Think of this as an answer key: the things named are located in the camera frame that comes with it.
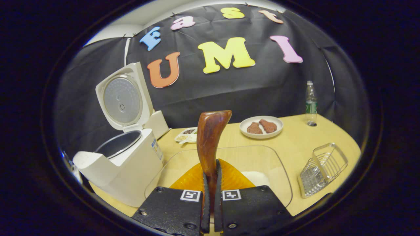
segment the white rice cooker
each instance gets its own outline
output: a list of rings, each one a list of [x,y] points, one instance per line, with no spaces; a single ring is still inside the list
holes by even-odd
[[[144,191],[163,166],[156,139],[168,125],[161,111],[153,112],[140,63],[131,63],[96,86],[108,122],[120,134],[95,152],[77,152],[73,163],[93,184],[124,204],[140,207]]]

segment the yellow letter m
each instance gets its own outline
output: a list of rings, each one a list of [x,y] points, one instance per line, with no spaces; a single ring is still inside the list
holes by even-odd
[[[229,69],[232,56],[235,58],[234,67],[250,67],[255,65],[255,61],[249,57],[245,47],[245,39],[241,37],[230,38],[223,49],[215,42],[205,42],[198,45],[198,49],[203,50],[206,67],[203,72],[213,73],[220,70],[220,66],[216,65],[215,59],[225,68]]]

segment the steak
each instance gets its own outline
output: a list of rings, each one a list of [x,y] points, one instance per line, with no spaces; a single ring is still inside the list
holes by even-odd
[[[261,119],[259,123],[263,126],[264,130],[269,134],[277,130],[277,125],[273,122],[268,122],[264,119]]]
[[[252,122],[251,125],[247,128],[247,132],[251,134],[262,134],[263,131],[259,127],[260,124],[257,122]]]

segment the wire basket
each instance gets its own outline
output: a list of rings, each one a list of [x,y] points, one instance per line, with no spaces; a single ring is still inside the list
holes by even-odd
[[[317,147],[297,178],[301,195],[307,198],[325,188],[347,167],[347,158],[335,143]]]

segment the plastic bottle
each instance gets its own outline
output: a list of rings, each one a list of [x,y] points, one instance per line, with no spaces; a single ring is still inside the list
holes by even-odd
[[[316,114],[318,112],[318,100],[312,81],[306,82],[306,121],[309,126],[316,126]]]

